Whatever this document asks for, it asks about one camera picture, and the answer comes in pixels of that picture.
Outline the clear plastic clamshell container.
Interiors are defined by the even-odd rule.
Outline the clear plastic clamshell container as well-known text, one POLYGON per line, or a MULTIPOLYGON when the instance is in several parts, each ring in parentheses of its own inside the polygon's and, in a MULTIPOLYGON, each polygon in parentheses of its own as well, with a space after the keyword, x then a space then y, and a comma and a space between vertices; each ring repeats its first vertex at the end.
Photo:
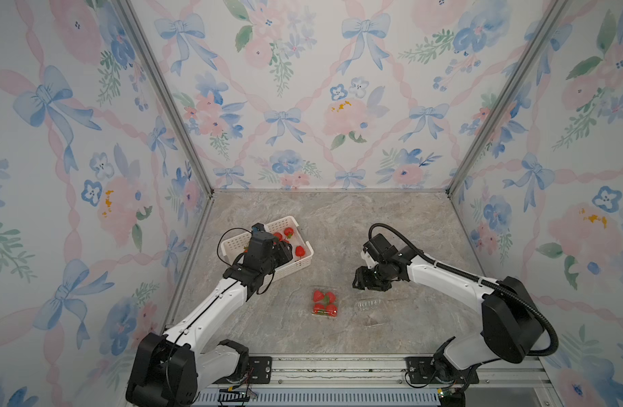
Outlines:
POLYGON ((337 296, 332 288, 314 288, 311 305, 313 315, 336 318, 339 314, 337 296))

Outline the strawberry front with stem down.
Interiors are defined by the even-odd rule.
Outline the strawberry front with stem down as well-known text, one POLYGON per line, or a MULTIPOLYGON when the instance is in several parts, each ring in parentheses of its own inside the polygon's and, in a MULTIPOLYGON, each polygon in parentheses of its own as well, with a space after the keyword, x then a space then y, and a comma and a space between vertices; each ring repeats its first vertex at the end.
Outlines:
POLYGON ((324 306, 324 305, 322 305, 322 304, 315 304, 315 305, 313 306, 313 313, 314 313, 315 315, 325 315, 325 314, 326 314, 326 311, 327 311, 327 310, 326 310, 325 306, 324 306))

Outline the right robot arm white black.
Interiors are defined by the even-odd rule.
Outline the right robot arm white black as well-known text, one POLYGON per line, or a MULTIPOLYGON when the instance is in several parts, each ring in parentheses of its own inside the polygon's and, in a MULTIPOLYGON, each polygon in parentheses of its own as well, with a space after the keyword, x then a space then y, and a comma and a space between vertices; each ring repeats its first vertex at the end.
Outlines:
POLYGON ((487 363, 520 364, 559 349, 554 326, 517 279, 477 276, 426 254, 399 252, 386 258, 363 250, 361 258, 366 264, 356 270, 354 288, 384 292, 394 283, 415 283, 459 301, 480 318, 477 331, 447 339, 433 354, 433 378, 442 383, 455 382, 487 363))

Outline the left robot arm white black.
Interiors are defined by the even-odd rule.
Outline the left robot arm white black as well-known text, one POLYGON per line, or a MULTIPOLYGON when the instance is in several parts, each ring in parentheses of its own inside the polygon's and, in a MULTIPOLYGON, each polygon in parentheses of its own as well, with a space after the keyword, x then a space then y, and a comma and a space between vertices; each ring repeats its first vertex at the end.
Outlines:
POLYGON ((147 334, 136 351, 125 398, 134 406, 190 406, 216 381, 245 376, 247 347, 232 340, 202 349, 230 315, 261 291, 264 279, 294 259, 289 244, 277 244, 262 259, 240 254, 212 293, 163 334, 147 334))

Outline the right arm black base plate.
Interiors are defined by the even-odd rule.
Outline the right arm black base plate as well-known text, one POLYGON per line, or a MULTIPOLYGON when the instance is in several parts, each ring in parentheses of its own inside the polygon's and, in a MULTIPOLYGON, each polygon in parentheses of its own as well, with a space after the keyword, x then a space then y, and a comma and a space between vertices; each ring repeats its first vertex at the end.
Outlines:
POLYGON ((457 371, 446 362, 435 362, 432 356, 408 356, 405 380, 416 387, 426 385, 479 384, 477 371, 457 371))

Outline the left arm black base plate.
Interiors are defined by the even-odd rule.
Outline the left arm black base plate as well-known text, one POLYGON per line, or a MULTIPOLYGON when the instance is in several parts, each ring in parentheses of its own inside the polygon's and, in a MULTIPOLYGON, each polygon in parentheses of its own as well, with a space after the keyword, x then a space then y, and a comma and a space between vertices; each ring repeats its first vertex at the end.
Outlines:
POLYGON ((230 376, 215 381, 215 384, 240 385, 269 384, 272 376, 271 356, 248 356, 240 361, 237 370, 230 376))

